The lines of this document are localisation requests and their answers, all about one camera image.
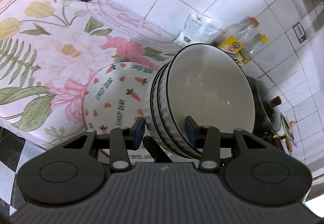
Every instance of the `white ceramic bowl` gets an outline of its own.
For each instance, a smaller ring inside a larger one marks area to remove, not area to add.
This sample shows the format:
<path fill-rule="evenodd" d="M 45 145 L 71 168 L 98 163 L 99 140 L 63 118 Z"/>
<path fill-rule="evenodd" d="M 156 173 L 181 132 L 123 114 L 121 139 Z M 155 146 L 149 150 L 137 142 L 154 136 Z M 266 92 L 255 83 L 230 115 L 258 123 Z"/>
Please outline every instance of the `white ceramic bowl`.
<path fill-rule="evenodd" d="M 157 127 L 157 131 L 163 140 L 163 142 L 171 149 L 173 150 L 173 153 L 186 157 L 186 158 L 199 158 L 199 154 L 193 153 L 193 152 L 187 152 L 187 144 L 181 145 L 179 140 L 175 139 L 172 134 L 169 133 L 167 126 L 164 123 L 164 120 L 162 119 L 161 111 L 160 111 L 160 105 L 159 105 L 159 87 L 161 83 L 161 77 L 163 76 L 163 73 L 167 71 L 166 67 L 159 75 L 158 81 L 155 83 L 153 88 L 153 104 L 151 106 L 153 110 L 153 119 L 155 121 L 155 126 Z"/>
<path fill-rule="evenodd" d="M 181 50 L 163 73 L 159 90 L 163 119 L 180 143 L 187 139 L 186 116 L 224 133 L 253 131 L 255 108 L 246 76 L 216 47 L 193 44 Z"/>
<path fill-rule="evenodd" d="M 168 112 L 168 104 L 166 101 L 165 95 L 165 87 L 166 87 L 166 74 L 168 69 L 162 74 L 160 78 L 160 86 L 159 86 L 159 108 L 160 108 L 160 119 L 163 120 L 164 126 L 166 127 L 166 131 L 168 131 L 169 136 L 174 139 L 181 146 L 182 151 L 190 154 L 191 158 L 199 159 L 201 156 L 201 152 L 199 152 L 196 148 L 194 148 L 185 135 L 179 133 L 174 121 L 172 120 L 171 115 Z"/>
<path fill-rule="evenodd" d="M 158 127 L 153 117 L 153 102 L 156 102 L 156 99 L 153 94 L 154 85 L 157 83 L 160 74 L 164 71 L 165 68 L 166 65 L 164 65 L 161 69 L 159 69 L 159 71 L 157 72 L 157 74 L 151 80 L 151 82 L 147 87 L 145 97 L 144 97 L 143 114 L 144 114 L 145 124 L 150 132 L 150 135 L 157 142 L 157 144 L 162 148 L 164 148 L 165 150 L 173 154 L 179 155 L 175 153 L 173 149 L 171 149 L 168 146 L 168 144 L 164 141 L 164 139 L 161 137 L 161 133 L 158 131 Z"/>

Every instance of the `wooden handle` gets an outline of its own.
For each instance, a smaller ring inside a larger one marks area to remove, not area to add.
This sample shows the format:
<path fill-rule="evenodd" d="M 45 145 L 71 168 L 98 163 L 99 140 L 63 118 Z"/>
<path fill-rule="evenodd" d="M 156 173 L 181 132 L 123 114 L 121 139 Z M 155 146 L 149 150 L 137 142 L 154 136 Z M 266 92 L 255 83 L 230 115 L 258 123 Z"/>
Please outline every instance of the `wooden handle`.
<path fill-rule="evenodd" d="M 287 146 L 288 153 L 290 155 L 292 155 L 293 154 L 293 145 L 288 137 L 286 137 L 286 146 Z"/>

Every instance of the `sticker on tile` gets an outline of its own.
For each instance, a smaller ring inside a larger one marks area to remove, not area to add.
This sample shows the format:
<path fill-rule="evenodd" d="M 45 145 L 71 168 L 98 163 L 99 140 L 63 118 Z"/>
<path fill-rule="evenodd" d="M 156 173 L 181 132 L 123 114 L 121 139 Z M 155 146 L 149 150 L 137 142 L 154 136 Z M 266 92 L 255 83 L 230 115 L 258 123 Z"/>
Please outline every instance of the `sticker on tile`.
<path fill-rule="evenodd" d="M 293 26 L 293 29 L 295 31 L 299 43 L 303 43 L 307 39 L 307 36 L 302 24 L 298 22 L 296 25 Z"/>

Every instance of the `white plate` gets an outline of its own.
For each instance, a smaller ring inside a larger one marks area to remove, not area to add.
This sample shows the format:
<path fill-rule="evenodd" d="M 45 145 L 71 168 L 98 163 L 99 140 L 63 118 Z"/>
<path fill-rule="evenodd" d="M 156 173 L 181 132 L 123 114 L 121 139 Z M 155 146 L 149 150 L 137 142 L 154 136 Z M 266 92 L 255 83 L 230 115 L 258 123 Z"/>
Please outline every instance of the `white plate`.
<path fill-rule="evenodd" d="M 186 116 L 224 133 L 236 128 L 253 131 L 251 88 L 241 68 L 222 50 L 207 44 L 187 46 L 170 63 L 164 82 L 166 86 L 160 88 L 163 119 L 168 126 L 173 123 L 182 137 L 186 137 Z"/>
<path fill-rule="evenodd" d="M 109 133 L 120 126 L 131 127 L 143 117 L 144 95 L 156 71 L 143 65 L 123 62 L 109 65 L 92 79 L 84 97 L 83 115 L 88 129 Z M 128 150 L 130 161 L 153 161 L 143 144 Z"/>

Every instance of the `textured bowl exterior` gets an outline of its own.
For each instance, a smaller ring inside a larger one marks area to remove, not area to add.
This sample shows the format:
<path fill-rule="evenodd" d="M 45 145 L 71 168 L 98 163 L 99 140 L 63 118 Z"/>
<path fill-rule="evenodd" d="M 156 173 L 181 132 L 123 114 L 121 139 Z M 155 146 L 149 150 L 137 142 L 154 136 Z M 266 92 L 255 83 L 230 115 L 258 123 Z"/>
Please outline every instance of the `textured bowl exterior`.
<path fill-rule="evenodd" d="M 192 158 L 200 158 L 201 154 L 195 150 L 193 146 L 191 146 L 188 142 L 186 142 L 181 134 L 179 133 L 176 125 L 174 124 L 171 114 L 169 112 L 169 105 L 167 103 L 167 96 L 166 96 L 166 77 L 167 77 L 167 70 L 163 73 L 162 76 L 162 81 L 161 81 L 161 86 L 159 88 L 159 97 L 160 97 L 160 108 L 161 108 L 161 113 L 162 113 L 162 119 L 165 122 L 165 125 L 172 134 L 173 138 L 175 141 L 179 143 L 179 145 L 186 150 L 188 153 L 192 155 Z"/>
<path fill-rule="evenodd" d="M 181 149 L 179 149 L 175 143 L 172 141 L 172 139 L 169 137 L 167 131 L 164 129 L 159 111 L 158 111 L 158 80 L 157 82 L 155 82 L 154 87 L 153 87 L 153 116 L 155 119 L 155 123 L 157 126 L 157 131 L 160 133 L 160 137 L 163 138 L 163 140 L 165 141 L 166 144 L 169 145 L 169 147 L 171 149 L 174 150 L 174 152 L 171 152 L 175 155 L 178 156 L 182 156 L 182 157 L 186 157 L 186 158 L 190 158 L 188 155 L 186 155 L 184 152 L 181 151 Z"/>
<path fill-rule="evenodd" d="M 156 143 L 159 146 L 161 146 L 162 148 L 164 148 L 165 150 L 167 150 L 171 153 L 174 153 L 161 140 L 158 132 L 156 131 L 155 125 L 153 123 L 153 118 L 152 118 L 152 113 L 151 113 L 150 98 L 151 98 L 151 90 L 153 89 L 152 85 L 153 85 L 153 82 L 157 80 L 159 74 L 160 74 L 160 72 L 158 72 L 156 74 L 156 77 L 154 77 L 150 81 L 150 83 L 146 89 L 146 93 L 145 93 L 145 97 L 144 97 L 143 114 L 144 114 L 145 124 L 146 124 L 148 130 L 150 131 L 150 135 L 152 136 L 152 138 L 156 141 Z"/>

